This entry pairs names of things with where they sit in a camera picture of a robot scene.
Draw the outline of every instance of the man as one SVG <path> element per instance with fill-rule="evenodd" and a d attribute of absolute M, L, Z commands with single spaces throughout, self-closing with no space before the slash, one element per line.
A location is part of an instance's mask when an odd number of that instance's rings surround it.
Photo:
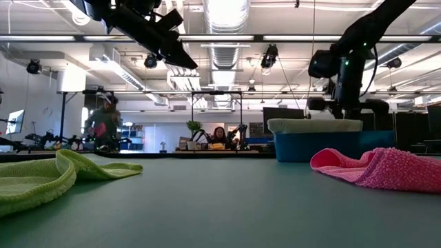
<path fill-rule="evenodd" d="M 112 137 L 116 136 L 116 128 L 122 126 L 123 122 L 121 113 L 116 110 L 118 99 L 115 96 L 107 96 L 107 99 L 104 99 L 104 105 L 93 111 L 85 122 L 84 130 L 94 134 L 97 147 L 110 145 Z"/>

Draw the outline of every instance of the blue bin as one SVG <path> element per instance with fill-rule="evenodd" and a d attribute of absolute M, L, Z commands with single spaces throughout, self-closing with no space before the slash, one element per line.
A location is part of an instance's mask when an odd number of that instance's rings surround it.
<path fill-rule="evenodd" d="M 324 148 L 333 148 L 350 158 L 377 147 L 394 147 L 393 131 L 332 132 L 311 134 L 275 134 L 274 146 L 279 162 L 308 163 Z"/>

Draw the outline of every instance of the towel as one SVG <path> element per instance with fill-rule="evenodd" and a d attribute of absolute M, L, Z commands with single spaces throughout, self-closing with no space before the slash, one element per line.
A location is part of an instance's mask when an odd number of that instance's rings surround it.
<path fill-rule="evenodd" d="M 268 129 L 273 134 L 361 132 L 362 128 L 363 122 L 359 120 L 298 120 L 283 118 L 268 120 Z"/>
<path fill-rule="evenodd" d="M 75 180 L 110 180 L 140 174 L 142 166 L 112 163 L 98 166 L 70 150 L 56 158 L 0 164 L 0 217 L 32 209 L 64 194 Z"/>
<path fill-rule="evenodd" d="M 363 187 L 441 193 L 440 160 L 394 148 L 365 152 L 360 160 L 324 149 L 311 159 L 311 167 Z"/>

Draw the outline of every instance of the green table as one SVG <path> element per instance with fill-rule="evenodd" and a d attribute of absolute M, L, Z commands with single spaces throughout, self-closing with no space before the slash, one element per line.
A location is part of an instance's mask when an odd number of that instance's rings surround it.
<path fill-rule="evenodd" d="M 78 183 L 0 219 L 0 247 L 441 247 L 441 196 L 356 187 L 275 159 L 132 162 L 142 175 Z"/>

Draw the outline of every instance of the wall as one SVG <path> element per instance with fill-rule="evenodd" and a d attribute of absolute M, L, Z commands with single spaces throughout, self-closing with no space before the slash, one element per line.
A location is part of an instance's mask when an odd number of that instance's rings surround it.
<path fill-rule="evenodd" d="M 22 141 L 25 135 L 33 133 L 33 121 L 37 134 L 44 135 L 49 129 L 59 134 L 62 96 L 57 94 L 57 80 L 50 81 L 45 75 L 30 75 L 23 66 L 6 60 L 0 54 L 0 87 L 4 92 L 0 118 L 8 118 L 10 112 L 25 110 L 22 132 L 12 134 L 12 140 Z M 77 95 L 66 105 L 64 136 L 80 133 L 83 104 L 84 97 Z M 10 138 L 6 136 L 6 123 L 0 123 L 0 131 L 3 132 L 1 137 Z"/>

